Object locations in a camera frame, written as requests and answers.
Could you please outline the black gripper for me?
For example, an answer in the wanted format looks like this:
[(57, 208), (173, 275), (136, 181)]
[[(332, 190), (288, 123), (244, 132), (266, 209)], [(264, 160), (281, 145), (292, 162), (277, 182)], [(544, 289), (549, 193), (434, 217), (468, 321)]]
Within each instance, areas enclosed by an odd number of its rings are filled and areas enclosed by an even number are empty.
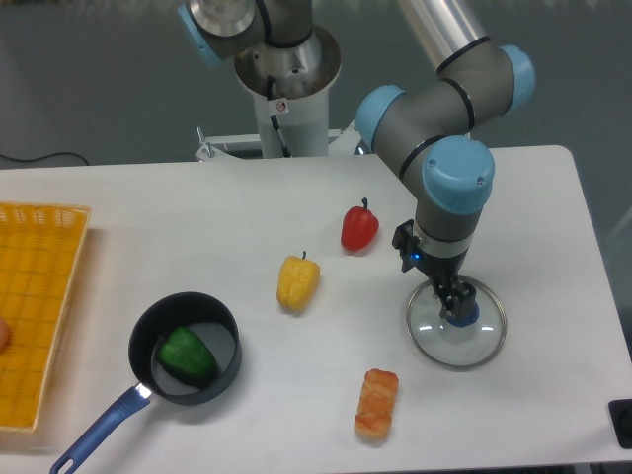
[(415, 255), (417, 268), (429, 278), (434, 296), (440, 302), (439, 317), (455, 319), (457, 324), (473, 324), (477, 320), (477, 290), (459, 276), (467, 250), (451, 257), (438, 257), (417, 249)]

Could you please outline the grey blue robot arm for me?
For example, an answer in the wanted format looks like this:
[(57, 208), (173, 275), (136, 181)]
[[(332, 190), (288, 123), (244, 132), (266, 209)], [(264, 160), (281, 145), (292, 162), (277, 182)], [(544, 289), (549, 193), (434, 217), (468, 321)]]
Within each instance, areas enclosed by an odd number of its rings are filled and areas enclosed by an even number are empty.
[[(403, 1), (400, 9), (438, 80), (416, 95), (375, 89), (354, 128), (416, 198), (415, 217), (392, 241), (403, 269), (430, 279), (444, 319), (469, 325), (476, 291), (459, 270), (495, 173), (490, 151), (469, 133), (527, 101), (534, 68), (519, 48), (495, 45), (465, 1)], [(207, 62), (232, 60), (253, 97), (265, 157), (326, 154), (328, 92), (342, 58), (310, 2), (186, 1), (179, 15)]]

